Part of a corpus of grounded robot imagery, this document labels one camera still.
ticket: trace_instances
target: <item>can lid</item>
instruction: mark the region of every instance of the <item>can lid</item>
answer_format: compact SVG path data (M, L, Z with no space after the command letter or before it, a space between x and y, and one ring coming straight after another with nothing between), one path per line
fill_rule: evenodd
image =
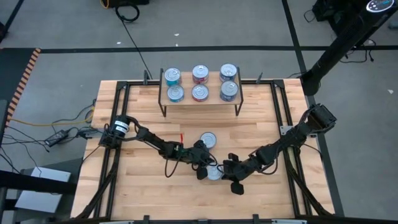
M181 72L177 68L168 68L166 72L164 72L164 77L168 81L175 81L181 77Z
M214 166L214 165L216 165L215 162L210 163L210 165L212 165L212 166L207 165L207 167L206 167L207 178L209 178L210 180L219 180L223 176L223 173L220 172L219 170L223 170L223 167L219 166L217 168L217 166Z
M236 66L230 63L226 63L223 66L221 66L220 69L221 73L227 77L232 77L236 74L237 69Z
M213 133L211 133L211 132L203 133L203 134L200 136L200 140L202 140L202 141L205 143L205 145L206 145L206 147L207 147L208 149L211 149L211 148L214 147L214 146L216 145L216 143L217 143L217 137L216 137L216 135L213 134Z
M192 96L196 99L202 100L209 95L209 89L205 85L195 85L192 88Z
M196 78L205 78L209 74L209 69L205 65L197 65L193 68L192 74Z
M224 95L234 96L238 93L238 85L232 81L226 81L221 85L221 91Z
M184 96L184 89L180 85L170 86L167 90L167 96L172 100L179 100Z

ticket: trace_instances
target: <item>orange and black striped rail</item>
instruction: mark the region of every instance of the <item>orange and black striped rail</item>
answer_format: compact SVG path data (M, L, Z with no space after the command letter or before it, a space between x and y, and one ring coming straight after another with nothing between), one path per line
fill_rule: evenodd
M40 54L40 51L41 51L40 49L35 49L33 51L32 55L30 56L30 59L29 59L28 64L26 65L24 74L22 75L22 78L18 83L17 90L15 91L14 96L12 97L12 100L8 106L8 110L7 110L8 115L7 115L6 126L8 126L10 119L12 118L15 110L17 109L18 102L22 96L22 93L24 92L24 89L27 85L30 74L32 73L33 68L35 67L36 61Z

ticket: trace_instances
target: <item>butcher block tabletop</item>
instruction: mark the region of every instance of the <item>butcher block tabletop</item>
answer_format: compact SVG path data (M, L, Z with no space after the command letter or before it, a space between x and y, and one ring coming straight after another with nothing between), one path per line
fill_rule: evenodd
M109 123L117 82L101 82L93 127L103 128ZM297 124L307 109L301 83L299 79L285 79L284 83L292 119ZM287 125L280 91L277 93L282 119ZM122 92L118 113L123 95ZM159 86L132 86L127 115L165 141L180 141L182 134L186 147L191 147L204 132L214 133L217 143L210 152L218 162L227 159L230 152L245 160L253 150L279 139L270 85L243 85L244 103L239 116L235 116L230 105L182 105L168 107L167 117L163 117L158 95ZM85 156L98 146L98 141L99 138L88 140ZM308 138L306 144L318 147L314 138ZM103 156L104 148L100 147L82 164L71 217L81 213L97 191ZM320 154L303 146L300 157L308 188L333 213ZM174 164L169 161L168 174ZM190 164L180 163L170 178L164 173L165 159L155 149L138 141L122 143L111 219L142 220L144 215L150 215L151 220L250 219L253 214L260 218L294 217L283 153L279 154L274 175L254 173L241 182L244 195L231 193L228 180L197 180ZM304 214L302 194L296 189L300 211ZM101 216L105 215L107 194L104 193Z

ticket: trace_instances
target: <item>white label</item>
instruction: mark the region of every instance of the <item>white label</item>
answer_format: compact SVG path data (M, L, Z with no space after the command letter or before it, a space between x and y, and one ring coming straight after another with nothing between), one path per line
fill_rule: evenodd
M122 128L122 127L120 127L120 126L117 126L117 127L116 127L116 130L121 131L121 132L123 132L124 134L127 133L127 130L124 129L124 128Z
M121 121L115 121L115 124L122 126L122 127L126 128L127 130L129 129L129 126L126 123L123 123Z

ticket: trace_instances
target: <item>tin can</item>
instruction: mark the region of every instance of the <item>tin can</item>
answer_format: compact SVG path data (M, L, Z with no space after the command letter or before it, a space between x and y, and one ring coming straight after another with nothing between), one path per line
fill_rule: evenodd
M217 143L217 137L215 134L211 132L203 133L200 136L200 140L202 140L208 149L213 148Z
M238 94L238 85L232 81L225 81L221 85L220 98L224 101L233 101Z
M209 89L205 85L199 84L192 88L192 98L197 102L203 102L209 97Z
M220 80L222 82L225 81L233 81L235 79L236 73L237 73L236 66L230 63L226 63L223 66L221 66L220 69Z
M170 86L167 90L167 96L171 102L178 103L184 99L184 89L180 85Z
M181 72L177 68L168 68L164 72L164 78L168 86L181 84Z
M207 83L209 79L209 69L204 65L197 65L192 70L192 79L196 84Z
M221 177L223 176L223 173L220 171L223 171L222 166L218 166L215 162L211 162L207 165L207 178L209 180L220 180Z

